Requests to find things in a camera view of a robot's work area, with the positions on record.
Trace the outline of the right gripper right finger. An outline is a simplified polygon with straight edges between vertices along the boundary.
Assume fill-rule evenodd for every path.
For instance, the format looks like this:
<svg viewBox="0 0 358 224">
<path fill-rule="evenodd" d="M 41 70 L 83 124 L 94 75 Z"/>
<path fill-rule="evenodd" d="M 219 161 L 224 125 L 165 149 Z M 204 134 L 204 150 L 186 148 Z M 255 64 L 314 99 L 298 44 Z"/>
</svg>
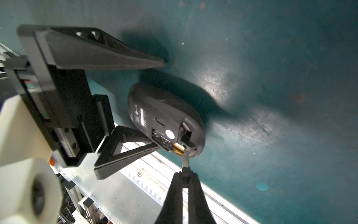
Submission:
<svg viewBox="0 0 358 224">
<path fill-rule="evenodd" d="M 208 207 L 199 177 L 192 171 L 188 184 L 188 214 L 189 224 L 216 223 Z"/>
</svg>

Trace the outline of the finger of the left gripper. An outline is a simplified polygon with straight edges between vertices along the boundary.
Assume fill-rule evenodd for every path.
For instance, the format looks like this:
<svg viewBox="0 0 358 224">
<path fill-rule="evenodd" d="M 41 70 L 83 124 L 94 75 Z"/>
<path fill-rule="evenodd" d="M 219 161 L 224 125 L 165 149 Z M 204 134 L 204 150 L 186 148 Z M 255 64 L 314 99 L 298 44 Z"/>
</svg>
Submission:
<svg viewBox="0 0 358 224">
<path fill-rule="evenodd" d="M 144 146 L 122 152 L 125 143 L 143 142 Z M 104 180 L 134 161 L 161 149 L 141 131 L 117 126 L 107 136 L 98 150 L 99 157 L 94 165 L 95 176 Z"/>
<path fill-rule="evenodd" d="M 96 28 L 42 27 L 35 31 L 45 61 L 62 70 L 162 68 L 164 59 L 132 49 Z"/>
</svg>

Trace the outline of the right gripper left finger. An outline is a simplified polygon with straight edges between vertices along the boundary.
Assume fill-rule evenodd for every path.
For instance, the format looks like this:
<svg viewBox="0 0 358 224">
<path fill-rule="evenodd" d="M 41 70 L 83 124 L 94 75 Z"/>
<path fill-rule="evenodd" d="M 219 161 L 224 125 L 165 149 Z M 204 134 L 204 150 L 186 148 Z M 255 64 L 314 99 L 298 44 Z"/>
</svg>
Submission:
<svg viewBox="0 0 358 224">
<path fill-rule="evenodd" d="M 155 224 L 182 224 L 183 222 L 182 173 L 173 175 L 162 210 Z"/>
</svg>

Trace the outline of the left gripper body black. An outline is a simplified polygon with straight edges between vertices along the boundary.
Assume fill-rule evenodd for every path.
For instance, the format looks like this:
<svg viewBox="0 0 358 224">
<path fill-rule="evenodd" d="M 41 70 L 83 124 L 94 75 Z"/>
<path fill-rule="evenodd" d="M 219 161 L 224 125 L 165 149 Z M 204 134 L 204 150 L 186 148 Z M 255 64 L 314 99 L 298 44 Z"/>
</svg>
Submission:
<svg viewBox="0 0 358 224">
<path fill-rule="evenodd" d="M 35 31 L 42 25 L 20 25 L 25 56 L 12 57 L 5 70 L 14 88 L 65 167 L 77 167 L 96 152 L 114 129 L 109 98 L 93 95 L 86 70 L 62 70 L 46 63 Z"/>
</svg>

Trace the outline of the black wireless mouse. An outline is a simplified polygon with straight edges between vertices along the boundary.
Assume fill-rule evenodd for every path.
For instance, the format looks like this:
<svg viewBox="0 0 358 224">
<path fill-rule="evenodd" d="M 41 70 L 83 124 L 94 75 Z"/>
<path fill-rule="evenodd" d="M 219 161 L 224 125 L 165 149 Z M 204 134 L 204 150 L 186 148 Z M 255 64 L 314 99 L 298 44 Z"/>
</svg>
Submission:
<svg viewBox="0 0 358 224">
<path fill-rule="evenodd" d="M 173 145 L 179 143 L 190 158 L 202 153 L 204 125 L 197 110 L 185 100 L 152 85 L 136 83 L 129 90 L 127 105 L 136 128 L 166 151 L 175 154 Z"/>
</svg>

